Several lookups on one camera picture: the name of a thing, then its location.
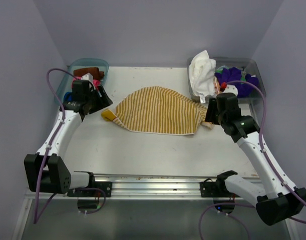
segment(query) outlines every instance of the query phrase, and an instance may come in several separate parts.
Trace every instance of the plastic bin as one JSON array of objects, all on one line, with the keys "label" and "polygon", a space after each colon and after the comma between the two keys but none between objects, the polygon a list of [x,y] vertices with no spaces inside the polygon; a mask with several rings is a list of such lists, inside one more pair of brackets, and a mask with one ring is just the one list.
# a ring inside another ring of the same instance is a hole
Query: plastic bin
[{"label": "plastic bin", "polygon": [[[265,92],[265,88],[262,82],[262,78],[261,75],[259,74],[259,70],[257,67],[257,64],[254,60],[252,59],[248,59],[248,58],[229,58],[229,57],[212,57],[212,59],[216,60],[216,68],[219,68],[220,66],[228,66],[230,68],[232,67],[236,67],[239,69],[244,70],[247,74],[251,74],[251,75],[256,75],[256,77],[258,78],[259,81],[259,89],[262,91],[262,93],[264,94],[264,96],[266,96],[266,92]],[[187,60],[187,78],[188,78],[188,88],[189,88],[189,93],[191,95],[191,98],[194,102],[200,102],[199,96],[195,96],[191,87],[191,83],[190,83],[190,79],[189,79],[189,66],[192,63],[193,58],[189,58]],[[206,96],[205,100],[208,103],[209,102],[209,98],[211,96]],[[240,104],[248,104],[250,103],[252,100],[256,100],[261,98],[260,94],[256,91],[253,90],[251,92],[251,94],[248,97],[243,97],[243,98],[239,98],[238,102]]]},{"label": "plastic bin", "polygon": [[[68,72],[71,74],[74,73],[74,70],[76,69],[83,69],[83,68],[89,68],[89,67],[98,67],[99,71],[103,71],[105,76],[102,79],[101,85],[105,84],[105,81],[107,79],[108,74],[108,68],[109,65],[105,60],[97,59],[97,58],[81,58],[76,61],[74,61],[68,68]],[[58,89],[57,89],[57,96],[63,101],[64,95],[66,92],[72,91],[72,81],[73,78],[69,76],[68,74],[65,74],[63,77]]]}]

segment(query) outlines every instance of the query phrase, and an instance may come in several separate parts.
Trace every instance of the yellow striped towel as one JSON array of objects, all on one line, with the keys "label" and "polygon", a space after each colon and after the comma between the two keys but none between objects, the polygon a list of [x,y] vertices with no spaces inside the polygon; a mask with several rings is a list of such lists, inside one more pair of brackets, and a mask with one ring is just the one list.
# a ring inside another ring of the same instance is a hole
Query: yellow striped towel
[{"label": "yellow striped towel", "polygon": [[193,102],[178,92],[164,87],[145,87],[128,95],[115,112],[107,109],[101,113],[103,119],[140,133],[190,135],[203,125],[207,108]]}]

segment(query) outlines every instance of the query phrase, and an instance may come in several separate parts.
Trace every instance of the white cloth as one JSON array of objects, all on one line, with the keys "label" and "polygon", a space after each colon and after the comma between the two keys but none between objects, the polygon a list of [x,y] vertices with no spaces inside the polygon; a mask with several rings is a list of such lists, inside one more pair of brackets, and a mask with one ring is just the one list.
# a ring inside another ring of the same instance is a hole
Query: white cloth
[{"label": "white cloth", "polygon": [[209,58],[206,50],[196,55],[189,66],[189,80],[195,96],[214,96],[216,61]]}]

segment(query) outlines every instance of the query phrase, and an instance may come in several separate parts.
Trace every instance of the white table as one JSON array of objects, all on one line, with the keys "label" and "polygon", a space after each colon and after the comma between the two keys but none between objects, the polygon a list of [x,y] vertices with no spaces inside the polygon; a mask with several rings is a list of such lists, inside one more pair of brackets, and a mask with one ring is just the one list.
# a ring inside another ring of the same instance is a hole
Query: white table
[{"label": "white table", "polygon": [[[113,109],[132,92],[162,86],[189,97],[186,68],[111,67],[105,90]],[[248,105],[242,113],[250,115]],[[100,112],[85,117],[68,146],[65,164],[71,171],[95,174],[214,177],[234,170],[257,178],[242,150],[220,126],[200,126],[193,136],[127,131],[104,121]]]}]

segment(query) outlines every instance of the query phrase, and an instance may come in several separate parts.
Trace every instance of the purple glove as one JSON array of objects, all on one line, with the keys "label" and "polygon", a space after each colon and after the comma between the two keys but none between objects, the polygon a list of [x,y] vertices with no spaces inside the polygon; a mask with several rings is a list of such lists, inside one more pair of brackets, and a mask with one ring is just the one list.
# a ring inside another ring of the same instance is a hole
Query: purple glove
[{"label": "purple glove", "polygon": [[[230,69],[224,68],[222,73],[217,72],[215,73],[215,76],[217,77],[218,83],[220,85],[222,83],[229,84],[231,81],[240,81],[242,78],[242,71],[235,67]],[[253,77],[250,74],[245,76],[245,80],[251,84],[254,84],[255,86],[258,86],[258,78]],[[247,84],[233,83],[232,85],[236,86],[238,90],[238,98],[245,98],[253,91],[253,88]]]}]

